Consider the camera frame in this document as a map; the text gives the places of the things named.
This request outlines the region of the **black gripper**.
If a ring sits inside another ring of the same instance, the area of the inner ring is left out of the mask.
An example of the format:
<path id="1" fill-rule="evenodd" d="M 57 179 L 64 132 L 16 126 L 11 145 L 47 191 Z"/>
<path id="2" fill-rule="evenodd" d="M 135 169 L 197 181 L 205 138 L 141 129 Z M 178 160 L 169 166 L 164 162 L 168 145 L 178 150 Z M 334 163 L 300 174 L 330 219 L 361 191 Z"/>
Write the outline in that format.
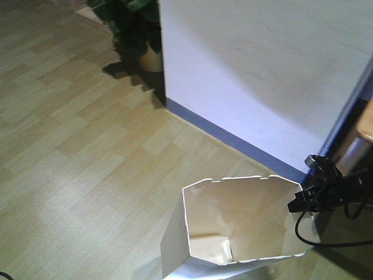
<path id="1" fill-rule="evenodd" d="M 328 157 L 318 156 L 317 161 L 317 167 L 312 169 L 318 172 L 318 177 L 309 187 L 295 193 L 295 198 L 287 204 L 289 212 L 327 212 L 345 204 L 341 172 Z"/>

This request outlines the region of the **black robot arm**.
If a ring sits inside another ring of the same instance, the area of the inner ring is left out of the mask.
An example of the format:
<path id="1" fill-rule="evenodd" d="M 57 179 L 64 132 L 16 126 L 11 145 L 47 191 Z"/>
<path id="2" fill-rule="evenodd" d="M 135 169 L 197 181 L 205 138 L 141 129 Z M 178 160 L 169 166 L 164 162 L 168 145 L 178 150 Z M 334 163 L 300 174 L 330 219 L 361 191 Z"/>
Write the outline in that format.
<path id="1" fill-rule="evenodd" d="M 344 176 L 331 159 L 319 155 L 309 155 L 305 164 L 316 170 L 316 179 L 295 193 L 295 198 L 288 203 L 290 212 L 329 212 L 372 198 L 371 168 Z"/>

